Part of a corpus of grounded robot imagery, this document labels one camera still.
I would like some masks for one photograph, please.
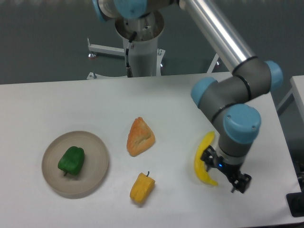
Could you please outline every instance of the banana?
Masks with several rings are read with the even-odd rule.
[[[205,135],[201,143],[199,144],[199,147],[196,151],[195,158],[194,158],[194,170],[197,175],[197,177],[204,182],[205,184],[210,184],[213,186],[217,186],[218,183],[213,180],[208,172],[205,170],[205,162],[203,162],[200,158],[207,149],[207,147],[212,143],[213,139],[215,138],[214,132],[209,132]]]

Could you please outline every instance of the toy bread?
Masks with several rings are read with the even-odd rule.
[[[131,156],[146,151],[155,143],[155,136],[145,121],[138,117],[134,120],[127,141],[127,150]]]

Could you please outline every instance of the white table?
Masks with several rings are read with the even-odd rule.
[[[292,161],[270,94],[249,104],[262,116],[260,134],[242,167],[252,176],[245,194],[217,170],[219,186],[193,171],[196,148],[214,130],[190,97],[205,75],[122,78],[0,86],[0,227],[252,227],[302,222],[285,195],[299,192]],[[229,73],[212,74],[221,80]],[[142,116],[155,133],[148,151],[126,150],[133,120]],[[99,136],[110,154],[106,178],[82,199],[57,195],[41,161],[58,136],[84,130]],[[140,172],[156,187],[143,207],[129,193]]]
[[[290,79],[294,100],[304,121],[304,76],[294,76]]]

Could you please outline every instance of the cable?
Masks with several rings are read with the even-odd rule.
[[[130,67],[130,64],[129,64],[129,49],[131,48],[132,42],[133,42],[133,40],[135,40],[136,35],[137,35],[137,32],[133,32],[132,36],[129,39],[128,46],[125,50],[125,61],[126,61],[126,67],[127,68]]]

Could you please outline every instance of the plate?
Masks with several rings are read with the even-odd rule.
[[[85,151],[85,161],[77,176],[67,174],[57,165],[71,146]],[[47,148],[42,159],[42,173],[47,183],[58,194],[67,198],[82,198],[97,189],[108,168],[109,154],[104,142],[96,135],[76,131],[56,138]]]

